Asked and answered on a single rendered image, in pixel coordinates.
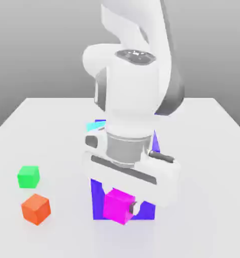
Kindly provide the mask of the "small magenta cube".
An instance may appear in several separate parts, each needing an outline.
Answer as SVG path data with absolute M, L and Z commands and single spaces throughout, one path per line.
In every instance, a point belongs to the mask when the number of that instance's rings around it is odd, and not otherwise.
M 134 202 L 134 196 L 113 188 L 104 197 L 103 216 L 125 225 L 133 217 L 130 205 Z

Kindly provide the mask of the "small orange cube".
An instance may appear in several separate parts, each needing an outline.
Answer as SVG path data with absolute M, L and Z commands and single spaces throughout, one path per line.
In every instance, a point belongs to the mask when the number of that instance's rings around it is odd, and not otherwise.
M 28 198 L 21 208 L 24 219 L 35 225 L 40 225 L 51 214 L 49 199 L 38 194 Z

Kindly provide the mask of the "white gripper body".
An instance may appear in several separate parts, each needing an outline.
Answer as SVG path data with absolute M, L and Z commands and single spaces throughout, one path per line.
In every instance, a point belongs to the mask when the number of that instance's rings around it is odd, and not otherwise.
M 181 170 L 176 161 L 169 163 L 142 153 L 133 168 L 123 168 L 90 151 L 83 154 L 82 161 L 89 179 L 135 196 L 138 202 L 166 207 L 176 200 Z

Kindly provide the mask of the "small cyan cube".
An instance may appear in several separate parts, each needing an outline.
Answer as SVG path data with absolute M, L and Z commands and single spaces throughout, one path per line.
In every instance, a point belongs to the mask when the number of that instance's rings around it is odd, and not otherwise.
M 90 132 L 92 130 L 98 130 L 102 127 L 104 127 L 106 124 L 106 121 L 97 121 L 97 122 L 90 122 L 86 124 L 86 132 Z

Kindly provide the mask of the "large blue box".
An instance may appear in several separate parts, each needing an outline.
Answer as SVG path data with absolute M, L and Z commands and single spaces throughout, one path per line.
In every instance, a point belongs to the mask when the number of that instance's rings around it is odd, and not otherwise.
M 108 220 L 103 216 L 104 197 L 106 193 L 103 185 L 97 180 L 90 180 L 92 195 L 92 210 L 94 220 Z M 153 220 L 155 219 L 156 206 L 149 202 L 142 202 L 138 215 L 133 215 L 130 220 Z

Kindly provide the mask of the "small green cube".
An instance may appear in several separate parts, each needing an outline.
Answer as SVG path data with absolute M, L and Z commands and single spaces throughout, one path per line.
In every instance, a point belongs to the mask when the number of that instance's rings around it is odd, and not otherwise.
M 22 166 L 17 179 L 20 188 L 36 188 L 40 180 L 39 167 Z

